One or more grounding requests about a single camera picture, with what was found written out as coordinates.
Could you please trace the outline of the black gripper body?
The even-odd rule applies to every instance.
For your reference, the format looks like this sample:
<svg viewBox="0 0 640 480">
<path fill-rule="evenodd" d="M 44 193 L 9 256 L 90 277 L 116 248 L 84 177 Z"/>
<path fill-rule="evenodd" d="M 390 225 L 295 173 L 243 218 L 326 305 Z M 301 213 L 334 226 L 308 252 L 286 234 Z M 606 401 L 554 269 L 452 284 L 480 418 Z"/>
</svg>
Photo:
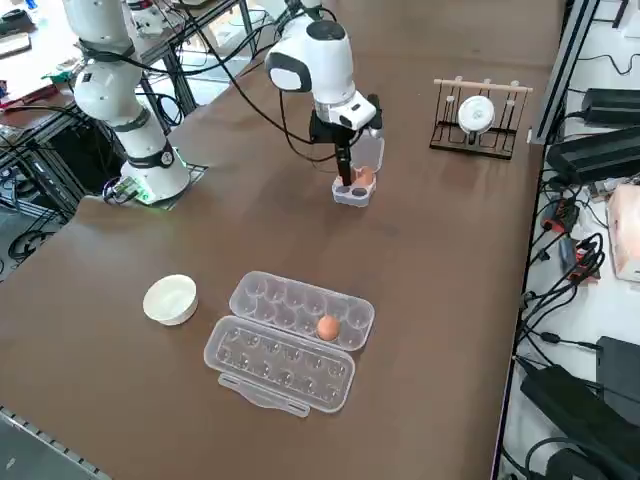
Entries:
<svg viewBox="0 0 640 480">
<path fill-rule="evenodd" d="M 312 144 L 345 146 L 351 141 L 351 129 L 323 121 L 313 109 L 309 121 L 309 139 Z"/>
</svg>

